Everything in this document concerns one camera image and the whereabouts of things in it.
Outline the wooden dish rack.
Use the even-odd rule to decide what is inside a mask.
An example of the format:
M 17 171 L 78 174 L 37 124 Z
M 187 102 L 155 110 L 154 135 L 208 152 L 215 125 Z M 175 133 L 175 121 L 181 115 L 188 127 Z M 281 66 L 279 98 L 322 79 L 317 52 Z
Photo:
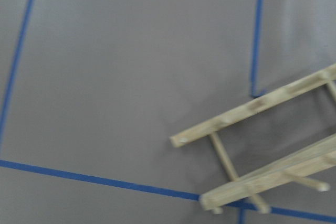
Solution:
M 212 147 L 226 179 L 199 197 L 203 210 L 248 199 L 268 214 L 262 194 L 294 183 L 318 192 L 315 175 L 335 167 L 335 65 L 277 88 L 170 137 L 174 148 Z

